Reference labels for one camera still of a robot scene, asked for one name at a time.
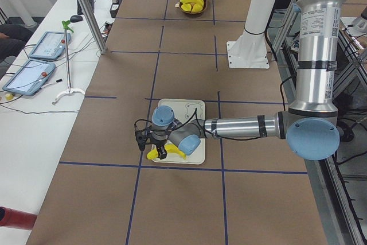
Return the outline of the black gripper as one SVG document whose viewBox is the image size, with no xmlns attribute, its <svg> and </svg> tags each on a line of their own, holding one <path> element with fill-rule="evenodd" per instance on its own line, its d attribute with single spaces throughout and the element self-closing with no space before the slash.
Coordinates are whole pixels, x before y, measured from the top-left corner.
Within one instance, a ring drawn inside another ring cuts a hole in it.
<svg viewBox="0 0 367 245">
<path fill-rule="evenodd" d="M 159 136 L 152 134 L 150 137 L 151 143 L 158 148 L 158 158 L 160 160 L 164 160 L 167 157 L 167 151 L 164 147 L 167 144 L 167 140 L 167 135 Z"/>
</svg>

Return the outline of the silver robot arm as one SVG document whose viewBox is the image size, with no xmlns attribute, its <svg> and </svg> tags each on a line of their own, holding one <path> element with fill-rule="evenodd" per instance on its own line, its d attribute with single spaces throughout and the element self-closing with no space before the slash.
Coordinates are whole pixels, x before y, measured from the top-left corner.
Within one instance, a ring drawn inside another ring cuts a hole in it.
<svg viewBox="0 0 367 245">
<path fill-rule="evenodd" d="M 341 6 L 346 0 L 295 0 L 300 9 L 295 99 L 273 116 L 199 119 L 181 123 L 168 106 L 157 107 L 139 139 L 140 148 L 155 146 L 154 157 L 165 159 L 167 148 L 192 154 L 205 138 L 250 141 L 278 137 L 306 160 L 323 160 L 339 147 L 338 110 L 332 102 Z"/>
</svg>

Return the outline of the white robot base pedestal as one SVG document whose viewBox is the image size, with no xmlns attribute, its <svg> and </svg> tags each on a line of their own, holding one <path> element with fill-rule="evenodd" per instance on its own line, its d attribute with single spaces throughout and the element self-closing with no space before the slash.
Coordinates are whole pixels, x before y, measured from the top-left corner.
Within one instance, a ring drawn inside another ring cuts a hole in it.
<svg viewBox="0 0 367 245">
<path fill-rule="evenodd" d="M 243 34 L 227 42 L 230 68 L 268 69 L 265 33 L 275 0 L 251 0 Z"/>
</svg>

